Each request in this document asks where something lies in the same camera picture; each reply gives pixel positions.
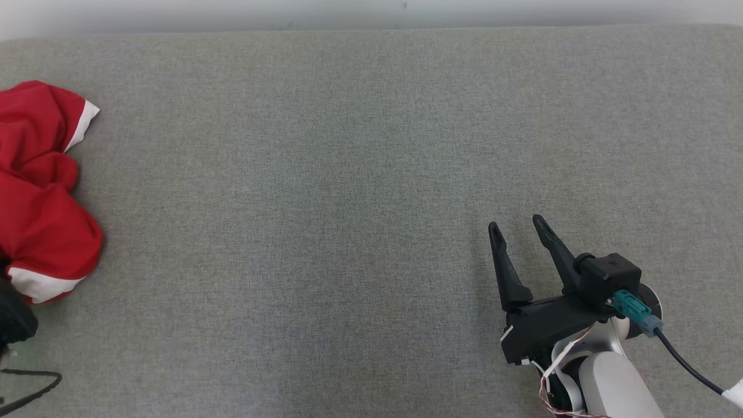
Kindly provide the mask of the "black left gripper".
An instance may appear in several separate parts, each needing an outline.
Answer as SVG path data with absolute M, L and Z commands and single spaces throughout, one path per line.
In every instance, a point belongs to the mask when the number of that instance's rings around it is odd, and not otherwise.
M 6 268 L 10 260 L 1 259 L 1 349 L 34 338 L 39 321 L 30 306 L 10 282 Z

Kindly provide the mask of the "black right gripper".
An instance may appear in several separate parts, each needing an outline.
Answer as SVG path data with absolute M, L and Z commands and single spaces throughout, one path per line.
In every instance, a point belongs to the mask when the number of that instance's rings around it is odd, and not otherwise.
M 563 296 L 533 301 L 533 294 L 520 281 L 508 256 L 499 226 L 496 222 L 488 225 L 500 304 L 506 312 L 508 333 L 503 336 L 501 347 L 506 361 L 513 365 L 539 356 L 543 350 L 597 321 L 611 318 L 611 308 L 606 304 L 593 307 L 574 293 L 579 283 L 579 274 L 574 269 L 576 258 L 541 215 L 534 214 L 532 221 L 542 246 L 549 251 L 557 268 Z

